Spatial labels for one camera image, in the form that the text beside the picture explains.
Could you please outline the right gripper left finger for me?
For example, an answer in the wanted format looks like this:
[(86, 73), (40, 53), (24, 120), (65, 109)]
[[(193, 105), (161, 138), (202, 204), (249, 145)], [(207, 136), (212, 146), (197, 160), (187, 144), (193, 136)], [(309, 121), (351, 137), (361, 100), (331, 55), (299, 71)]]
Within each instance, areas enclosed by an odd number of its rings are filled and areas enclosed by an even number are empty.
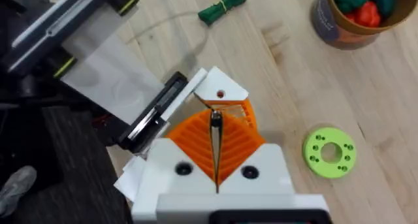
[(138, 185), (131, 215), (135, 223), (157, 221), (160, 195), (214, 195), (214, 159), (210, 110), (178, 124), (166, 137), (152, 142)]

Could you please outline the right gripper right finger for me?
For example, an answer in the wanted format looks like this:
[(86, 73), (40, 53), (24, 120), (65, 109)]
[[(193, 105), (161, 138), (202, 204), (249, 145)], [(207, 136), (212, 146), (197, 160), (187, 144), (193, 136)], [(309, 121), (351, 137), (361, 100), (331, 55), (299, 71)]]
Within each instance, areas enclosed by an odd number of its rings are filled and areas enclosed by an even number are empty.
[(243, 120), (222, 116), (217, 172), (222, 195), (293, 194), (295, 188), (281, 146), (267, 142)]

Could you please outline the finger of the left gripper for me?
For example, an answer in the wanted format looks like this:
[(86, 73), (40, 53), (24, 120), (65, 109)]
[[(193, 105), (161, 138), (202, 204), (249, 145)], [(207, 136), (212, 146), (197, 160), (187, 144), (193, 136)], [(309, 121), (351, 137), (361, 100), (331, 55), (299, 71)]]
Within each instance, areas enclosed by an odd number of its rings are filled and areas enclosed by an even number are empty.
[(249, 93), (218, 67), (212, 67), (194, 90), (194, 94), (212, 110), (230, 114), (257, 128)]
[(114, 187), (131, 202), (135, 201), (145, 165), (143, 158), (134, 155), (122, 168), (121, 176), (114, 183)]

